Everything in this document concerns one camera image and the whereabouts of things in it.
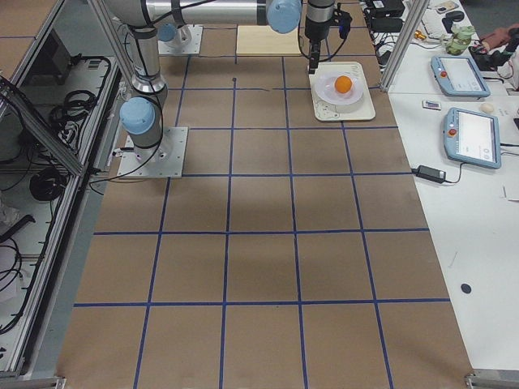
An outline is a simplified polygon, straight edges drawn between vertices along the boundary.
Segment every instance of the blue tablet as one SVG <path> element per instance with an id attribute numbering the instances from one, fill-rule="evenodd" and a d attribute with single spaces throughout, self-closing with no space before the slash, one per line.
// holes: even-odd
<path id="1" fill-rule="evenodd" d="M 433 57 L 431 68 L 446 96 L 490 96 L 487 83 L 470 57 Z"/>
<path id="2" fill-rule="evenodd" d="M 444 124 L 447 157 L 484 168 L 501 167 L 499 122 L 485 113 L 451 108 Z"/>

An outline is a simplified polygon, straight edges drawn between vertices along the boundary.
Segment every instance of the orange fruit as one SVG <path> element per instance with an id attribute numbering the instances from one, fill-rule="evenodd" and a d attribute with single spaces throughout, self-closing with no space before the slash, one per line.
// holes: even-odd
<path id="1" fill-rule="evenodd" d="M 354 83 L 351 81 L 351 78 L 347 75 L 341 75 L 337 77 L 335 80 L 335 90 L 339 93 L 347 93 L 351 90 Z"/>

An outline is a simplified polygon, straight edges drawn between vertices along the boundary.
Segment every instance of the gray floor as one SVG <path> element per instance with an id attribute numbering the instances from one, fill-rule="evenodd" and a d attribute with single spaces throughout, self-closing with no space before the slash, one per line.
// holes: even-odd
<path id="1" fill-rule="evenodd" d="M 462 4 L 479 36 L 519 23 L 519 0 L 463 0 Z"/>

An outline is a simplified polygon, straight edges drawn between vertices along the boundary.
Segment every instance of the tablet screen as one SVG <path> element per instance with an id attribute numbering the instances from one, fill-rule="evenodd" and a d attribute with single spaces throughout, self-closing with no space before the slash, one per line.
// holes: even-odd
<path id="1" fill-rule="evenodd" d="M 495 162 L 495 136 L 490 118 L 460 112 L 458 132 L 458 154 Z"/>
<path id="2" fill-rule="evenodd" d="M 474 69 L 466 58 L 441 58 L 441 63 L 455 91 L 481 92 L 483 90 Z"/>

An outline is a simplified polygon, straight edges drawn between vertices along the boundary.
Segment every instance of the blue joint cap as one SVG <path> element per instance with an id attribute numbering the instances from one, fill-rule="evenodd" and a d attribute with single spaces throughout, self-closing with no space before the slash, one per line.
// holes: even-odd
<path id="1" fill-rule="evenodd" d="M 169 42 L 173 40 L 176 36 L 177 28 L 173 24 L 167 23 L 159 28 L 157 39 L 161 42 Z"/>
<path id="2" fill-rule="evenodd" d="M 267 11 L 267 20 L 275 32 L 286 34 L 299 25 L 301 19 L 300 0 L 273 0 Z"/>
<path id="3" fill-rule="evenodd" d="M 141 135 L 152 128 L 155 122 L 155 109 L 143 97 L 133 97 L 124 103 L 119 111 L 124 128 L 132 135 Z"/>

